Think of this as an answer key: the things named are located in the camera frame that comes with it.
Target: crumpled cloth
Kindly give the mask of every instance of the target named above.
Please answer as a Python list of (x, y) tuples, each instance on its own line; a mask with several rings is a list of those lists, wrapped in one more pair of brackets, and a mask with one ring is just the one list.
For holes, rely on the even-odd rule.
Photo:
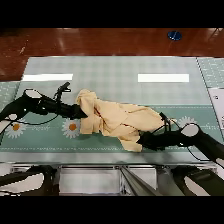
[(101, 133), (117, 137), (125, 150), (141, 152), (136, 143), (141, 131), (154, 131), (164, 124), (160, 115), (149, 107), (103, 101), (95, 92), (82, 89), (76, 103), (88, 116), (81, 118), (81, 134)]

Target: table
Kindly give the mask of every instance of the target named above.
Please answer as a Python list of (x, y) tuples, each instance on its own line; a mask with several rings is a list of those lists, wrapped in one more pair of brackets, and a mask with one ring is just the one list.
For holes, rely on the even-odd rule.
[[(95, 91), (103, 100), (134, 103), (174, 117), (179, 123), (197, 122), (203, 131), (220, 142), (223, 137), (195, 57), (148, 56), (66, 56), (31, 57), (24, 75), (73, 74), (71, 93), (62, 100), (73, 104), (83, 89)], [(138, 83), (139, 73), (189, 74), (189, 83)], [(53, 97), (65, 81), (20, 82), (16, 97), (26, 88), (34, 88)], [(41, 122), (52, 115), (28, 114), (27, 122)], [(57, 118), (41, 127), (27, 126), (16, 139), (4, 135), (0, 147), (1, 162), (63, 163), (63, 164), (182, 164), (200, 163), (187, 149), (169, 147), (165, 152), (143, 149), (141, 153), (125, 151), (116, 138), (100, 134), (80, 135), (68, 139), (63, 135), (65, 120)], [(205, 157), (194, 147), (194, 154)]]

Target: wooden floor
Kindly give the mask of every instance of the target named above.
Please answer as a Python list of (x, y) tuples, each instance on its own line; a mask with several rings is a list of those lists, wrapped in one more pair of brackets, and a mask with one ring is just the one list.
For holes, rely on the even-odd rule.
[[(167, 33), (182, 33), (171, 41)], [(222, 28), (0, 29), (0, 81), (20, 80), (32, 56), (139, 55), (224, 57)]]

